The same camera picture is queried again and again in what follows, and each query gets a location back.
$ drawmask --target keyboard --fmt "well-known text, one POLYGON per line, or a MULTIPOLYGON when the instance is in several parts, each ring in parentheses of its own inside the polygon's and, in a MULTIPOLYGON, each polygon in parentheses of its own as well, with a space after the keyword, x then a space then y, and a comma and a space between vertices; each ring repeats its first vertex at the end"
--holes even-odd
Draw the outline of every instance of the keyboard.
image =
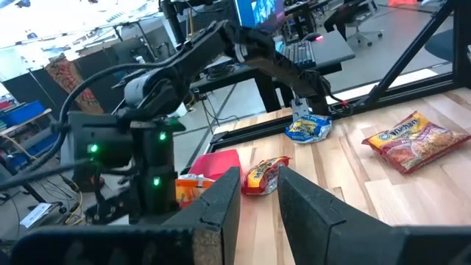
POLYGON ((304 69, 316 67, 316 60, 312 52, 310 41, 305 40, 290 45, 281 43, 280 45, 276 45, 276 47, 277 52, 283 54, 297 66, 304 69))

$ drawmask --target green led light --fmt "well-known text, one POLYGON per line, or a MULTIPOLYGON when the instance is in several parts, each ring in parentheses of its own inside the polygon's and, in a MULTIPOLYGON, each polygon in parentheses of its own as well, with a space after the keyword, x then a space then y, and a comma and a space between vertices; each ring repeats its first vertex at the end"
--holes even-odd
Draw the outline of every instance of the green led light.
POLYGON ((88 152, 95 153, 98 152, 98 144, 91 144, 88 146, 88 152))
POLYGON ((165 132, 161 132, 160 135, 159 135, 159 139, 160 139, 161 141, 167 139, 167 134, 166 134, 165 132))
POLYGON ((154 177, 154 181, 152 182, 154 186, 160 185, 160 178, 159 177, 154 177))

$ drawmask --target computer monitor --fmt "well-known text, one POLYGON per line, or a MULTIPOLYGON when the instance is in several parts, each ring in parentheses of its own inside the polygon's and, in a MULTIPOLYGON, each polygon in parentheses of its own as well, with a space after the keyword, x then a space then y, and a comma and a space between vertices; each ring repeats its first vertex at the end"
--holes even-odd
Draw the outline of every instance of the computer monitor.
POLYGON ((234 0, 241 26, 274 32, 285 19, 283 0, 234 0))

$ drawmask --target food package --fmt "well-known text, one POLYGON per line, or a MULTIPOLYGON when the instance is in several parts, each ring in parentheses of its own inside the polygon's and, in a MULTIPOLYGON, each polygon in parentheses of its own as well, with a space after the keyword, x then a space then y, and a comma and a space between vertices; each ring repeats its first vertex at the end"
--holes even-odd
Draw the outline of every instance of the food package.
POLYGON ((439 127, 417 111, 391 130, 380 132, 362 141, 401 173, 411 173, 426 163, 443 156, 470 139, 439 127))
POLYGON ((203 177, 202 175, 185 174, 175 180, 175 197, 180 205, 180 209, 190 205, 207 188, 213 185, 214 180, 203 177))
POLYGON ((286 128, 285 134, 291 140, 308 144, 324 140, 332 130, 332 118, 321 115, 304 115, 286 128))
POLYGON ((244 194, 270 194, 277 188, 278 167, 287 166, 289 157, 282 156, 261 161, 251 168, 242 181, 244 194))

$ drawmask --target blue snack bag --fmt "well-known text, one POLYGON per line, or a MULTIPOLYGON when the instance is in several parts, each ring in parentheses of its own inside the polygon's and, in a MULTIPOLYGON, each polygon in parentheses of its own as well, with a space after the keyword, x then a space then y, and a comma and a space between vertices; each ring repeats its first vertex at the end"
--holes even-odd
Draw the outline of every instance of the blue snack bag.
POLYGON ((304 115, 286 128, 285 134, 299 144, 324 140, 332 130, 332 118, 321 115, 304 115))

